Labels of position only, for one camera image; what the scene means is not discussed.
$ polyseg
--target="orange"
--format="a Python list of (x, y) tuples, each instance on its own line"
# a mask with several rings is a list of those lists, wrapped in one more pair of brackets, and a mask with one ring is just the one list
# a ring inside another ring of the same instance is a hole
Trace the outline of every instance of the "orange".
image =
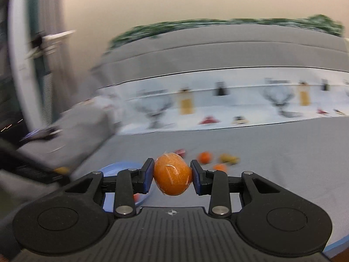
[(225, 173), (227, 172), (225, 164), (215, 164), (213, 166), (213, 169), (215, 169), (216, 171), (224, 171)]
[(153, 176), (159, 189), (170, 196), (182, 194), (193, 180), (192, 169), (175, 153), (164, 153), (156, 160)]
[(209, 164), (212, 162), (212, 154), (210, 152), (202, 152), (198, 155), (198, 162), (201, 164)]

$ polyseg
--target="metal pivot screw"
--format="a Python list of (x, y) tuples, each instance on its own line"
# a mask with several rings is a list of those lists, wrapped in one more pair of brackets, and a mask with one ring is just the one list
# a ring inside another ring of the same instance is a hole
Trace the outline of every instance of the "metal pivot screw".
[(121, 215), (128, 215), (128, 214), (132, 213), (133, 208), (130, 206), (127, 206), (127, 205), (122, 205), (122, 206), (117, 207), (115, 209), (115, 211)]
[(229, 209), (225, 206), (214, 206), (212, 208), (212, 212), (217, 215), (225, 215), (226, 213), (229, 212)]

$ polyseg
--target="gray table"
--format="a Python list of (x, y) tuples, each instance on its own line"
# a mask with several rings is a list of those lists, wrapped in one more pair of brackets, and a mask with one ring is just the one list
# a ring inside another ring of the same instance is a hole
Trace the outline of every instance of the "gray table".
[[(117, 161), (156, 159), (163, 152), (179, 148), (187, 150), (188, 164), (205, 150), (214, 153), (214, 163), (223, 152), (239, 156), (241, 162), (229, 167), (230, 176), (253, 171), (321, 206), (333, 221), (329, 243), (349, 234), (348, 117), (246, 128), (115, 135), (86, 160), (73, 177)], [(144, 206), (207, 208), (209, 205), (209, 196), (197, 196), (192, 185), (176, 197), (163, 195), (154, 182), (152, 189)], [(241, 208), (237, 194), (232, 194), (232, 206), (234, 211)]]

